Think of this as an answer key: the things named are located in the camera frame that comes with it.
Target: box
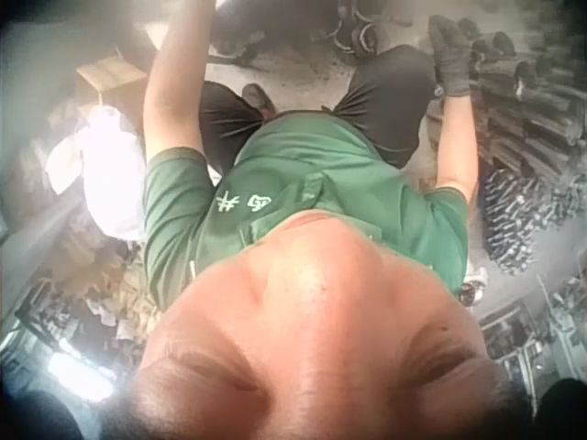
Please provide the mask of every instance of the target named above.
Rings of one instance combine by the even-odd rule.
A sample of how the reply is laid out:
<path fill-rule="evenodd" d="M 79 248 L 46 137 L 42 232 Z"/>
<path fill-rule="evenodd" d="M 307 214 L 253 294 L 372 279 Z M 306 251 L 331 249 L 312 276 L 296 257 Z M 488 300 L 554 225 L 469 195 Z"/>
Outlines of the box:
<path fill-rule="evenodd" d="M 94 105 L 112 105 L 140 133 L 147 80 L 147 73 L 119 56 L 86 64 L 77 69 L 78 108 L 87 116 Z"/>

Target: raised arm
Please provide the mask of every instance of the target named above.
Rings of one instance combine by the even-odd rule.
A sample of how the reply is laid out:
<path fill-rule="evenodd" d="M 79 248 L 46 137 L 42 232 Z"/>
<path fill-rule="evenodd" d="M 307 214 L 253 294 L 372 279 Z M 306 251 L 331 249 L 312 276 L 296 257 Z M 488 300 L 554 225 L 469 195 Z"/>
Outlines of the raised arm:
<path fill-rule="evenodd" d="M 182 0 L 150 73 L 143 125 L 147 160 L 165 149 L 204 154 L 198 112 L 216 0 Z"/>
<path fill-rule="evenodd" d="M 479 161 L 469 86 L 469 42 L 456 23 L 432 16 L 429 33 L 447 96 L 438 145 L 437 188 L 452 188 L 471 201 Z"/>

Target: pile of items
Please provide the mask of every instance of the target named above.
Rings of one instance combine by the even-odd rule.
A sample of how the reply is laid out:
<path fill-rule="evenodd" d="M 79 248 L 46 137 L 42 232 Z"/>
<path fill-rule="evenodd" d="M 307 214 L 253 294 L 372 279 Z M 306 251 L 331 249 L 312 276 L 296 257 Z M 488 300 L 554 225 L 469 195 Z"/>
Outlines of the pile of items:
<path fill-rule="evenodd" d="M 482 35 L 459 22 L 471 42 L 471 99 L 479 152 L 485 245 L 503 272 L 532 262 L 534 233 L 587 212 L 585 36 L 570 2 L 518 0 L 528 50 L 503 32 Z M 427 112 L 437 149 L 442 100 Z"/>

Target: shirt sleeve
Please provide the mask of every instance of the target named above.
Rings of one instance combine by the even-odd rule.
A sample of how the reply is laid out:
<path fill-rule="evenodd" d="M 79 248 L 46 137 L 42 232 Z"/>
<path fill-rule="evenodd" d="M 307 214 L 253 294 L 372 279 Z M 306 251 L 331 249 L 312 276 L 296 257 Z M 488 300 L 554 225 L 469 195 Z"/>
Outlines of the shirt sleeve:
<path fill-rule="evenodd" d="M 410 200 L 404 208 L 404 231 L 413 257 L 428 265 L 457 292 L 467 272 L 469 207 L 462 194 L 441 188 Z"/>
<path fill-rule="evenodd" d="M 195 240 L 214 185 L 204 156 L 192 148 L 172 148 L 149 163 L 145 182 L 144 263 L 150 293 L 166 309 L 182 292 Z"/>

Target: green t-shirt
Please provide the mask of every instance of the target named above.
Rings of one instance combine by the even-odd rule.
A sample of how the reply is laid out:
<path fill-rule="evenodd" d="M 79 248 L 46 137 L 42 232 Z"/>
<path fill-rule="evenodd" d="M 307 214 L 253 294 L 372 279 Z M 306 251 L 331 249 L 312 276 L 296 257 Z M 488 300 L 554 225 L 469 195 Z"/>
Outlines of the green t-shirt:
<path fill-rule="evenodd" d="M 322 209 L 431 267 L 452 291 L 467 267 L 467 204 L 450 189 L 422 194 L 353 126 L 327 114 L 282 116 L 247 142 L 215 188 L 191 148 L 150 162 L 145 266 L 167 309 L 200 273 L 263 238 L 291 215 Z"/>

